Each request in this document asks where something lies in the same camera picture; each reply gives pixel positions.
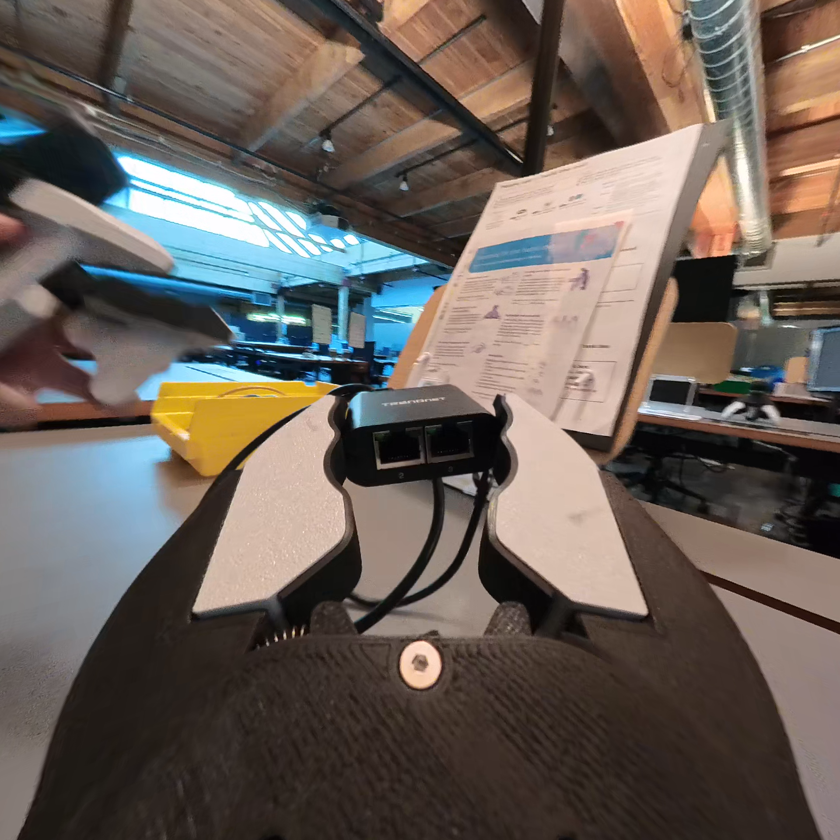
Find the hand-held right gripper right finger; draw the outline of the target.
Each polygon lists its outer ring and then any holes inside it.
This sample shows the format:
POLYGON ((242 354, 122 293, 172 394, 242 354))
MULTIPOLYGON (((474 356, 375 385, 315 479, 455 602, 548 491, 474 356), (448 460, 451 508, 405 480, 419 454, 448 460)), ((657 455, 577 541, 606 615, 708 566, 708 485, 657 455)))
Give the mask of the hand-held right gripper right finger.
POLYGON ((643 621, 642 585, 589 454, 517 395, 497 396, 500 436, 479 578, 533 621, 554 605, 643 621))

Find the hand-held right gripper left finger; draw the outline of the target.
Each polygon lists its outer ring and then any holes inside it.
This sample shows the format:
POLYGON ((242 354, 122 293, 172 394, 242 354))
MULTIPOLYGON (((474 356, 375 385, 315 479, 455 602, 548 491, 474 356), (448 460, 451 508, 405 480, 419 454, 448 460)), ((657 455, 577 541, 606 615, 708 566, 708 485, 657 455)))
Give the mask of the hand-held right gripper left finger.
POLYGON ((196 618, 253 612, 308 621, 341 602, 362 561, 340 424, 345 401, 328 394, 249 456, 193 604, 196 618))

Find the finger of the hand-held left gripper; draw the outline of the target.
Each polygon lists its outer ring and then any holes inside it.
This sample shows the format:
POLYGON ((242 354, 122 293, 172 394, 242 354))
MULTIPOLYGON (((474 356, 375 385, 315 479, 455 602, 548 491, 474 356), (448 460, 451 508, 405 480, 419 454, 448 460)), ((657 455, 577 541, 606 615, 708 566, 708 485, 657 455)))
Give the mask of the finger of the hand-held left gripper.
POLYGON ((117 406, 185 354, 228 346, 234 334, 211 307, 143 289, 77 264, 41 282, 58 300, 69 346, 95 361, 88 389, 94 401, 117 406))
POLYGON ((29 229, 9 257, 10 279, 44 279, 72 262, 169 272, 170 253, 150 236, 55 185, 21 181, 9 207, 29 229))

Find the yellow plastic bin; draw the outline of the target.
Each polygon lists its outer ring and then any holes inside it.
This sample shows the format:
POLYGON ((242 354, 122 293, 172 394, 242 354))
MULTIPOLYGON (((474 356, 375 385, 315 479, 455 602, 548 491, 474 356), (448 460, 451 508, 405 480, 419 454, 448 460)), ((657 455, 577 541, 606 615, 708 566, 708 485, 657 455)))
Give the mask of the yellow plastic bin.
POLYGON ((166 382, 150 412, 153 430, 204 477, 215 477, 257 436, 335 390, 336 385, 166 382))

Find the black ethernet splitter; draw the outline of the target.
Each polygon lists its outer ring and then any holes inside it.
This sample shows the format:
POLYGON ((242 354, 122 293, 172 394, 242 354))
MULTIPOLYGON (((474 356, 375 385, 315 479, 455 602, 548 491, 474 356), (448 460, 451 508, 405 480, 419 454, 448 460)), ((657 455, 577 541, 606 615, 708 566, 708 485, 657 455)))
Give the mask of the black ethernet splitter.
POLYGON ((362 392, 343 420, 345 474, 360 487, 481 474, 499 435, 497 416, 454 385, 362 392))

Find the grey desk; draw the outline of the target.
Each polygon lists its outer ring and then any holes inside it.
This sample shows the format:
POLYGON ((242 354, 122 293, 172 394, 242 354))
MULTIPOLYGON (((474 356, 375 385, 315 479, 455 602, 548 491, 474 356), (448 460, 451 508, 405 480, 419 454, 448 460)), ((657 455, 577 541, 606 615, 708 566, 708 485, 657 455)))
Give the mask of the grey desk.
MULTIPOLYGON (((16 838, 93 639, 209 485, 141 426, 2 436, 2 838, 16 838)), ((838 561, 647 512, 714 584, 759 661, 825 838, 838 838, 838 561)))

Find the person's left hand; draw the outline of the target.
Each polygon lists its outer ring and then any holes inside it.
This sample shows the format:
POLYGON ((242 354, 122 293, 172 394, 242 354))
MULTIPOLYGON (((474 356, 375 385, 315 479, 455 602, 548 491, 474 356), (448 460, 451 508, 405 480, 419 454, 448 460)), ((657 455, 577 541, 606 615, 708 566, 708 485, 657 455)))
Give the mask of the person's left hand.
POLYGON ((37 394, 43 390, 94 402, 90 375, 66 358, 66 352, 73 350, 60 326, 42 322, 2 351, 3 422, 15 423, 29 416, 38 406, 37 394))

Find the row of background tables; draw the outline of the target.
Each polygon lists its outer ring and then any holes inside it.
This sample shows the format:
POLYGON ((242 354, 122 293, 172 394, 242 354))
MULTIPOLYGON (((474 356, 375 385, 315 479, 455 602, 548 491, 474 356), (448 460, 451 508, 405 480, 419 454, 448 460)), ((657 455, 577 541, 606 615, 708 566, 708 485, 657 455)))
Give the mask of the row of background tables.
POLYGON ((372 351, 314 352, 295 345, 235 342, 217 352, 221 364, 283 381, 385 385, 394 365, 372 351))

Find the blue header printed sheet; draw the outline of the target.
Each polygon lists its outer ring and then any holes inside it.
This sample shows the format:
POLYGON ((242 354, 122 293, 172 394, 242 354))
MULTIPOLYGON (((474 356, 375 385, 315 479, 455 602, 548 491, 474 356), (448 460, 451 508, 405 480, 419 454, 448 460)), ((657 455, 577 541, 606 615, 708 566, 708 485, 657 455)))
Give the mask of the blue header printed sheet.
POLYGON ((480 405, 513 394, 555 414, 634 214, 513 222, 480 232, 423 349, 425 385, 480 405))

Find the wooden divider panel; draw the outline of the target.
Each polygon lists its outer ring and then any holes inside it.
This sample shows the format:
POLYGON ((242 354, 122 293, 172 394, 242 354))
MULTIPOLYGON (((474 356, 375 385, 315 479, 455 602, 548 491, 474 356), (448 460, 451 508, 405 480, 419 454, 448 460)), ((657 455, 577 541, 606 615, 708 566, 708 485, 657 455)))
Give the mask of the wooden divider panel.
POLYGON ((731 372, 738 336, 729 322, 671 323, 650 372, 688 377, 704 385, 724 382, 731 372))

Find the silver ventilation duct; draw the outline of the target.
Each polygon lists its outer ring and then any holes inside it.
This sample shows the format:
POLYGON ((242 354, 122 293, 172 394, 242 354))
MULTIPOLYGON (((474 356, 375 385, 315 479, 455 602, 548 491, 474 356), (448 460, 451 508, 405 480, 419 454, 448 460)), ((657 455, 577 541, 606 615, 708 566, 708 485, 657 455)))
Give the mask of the silver ventilation duct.
POLYGON ((686 11, 715 118, 730 122, 741 255, 756 261, 773 246, 760 5, 688 1, 686 11))

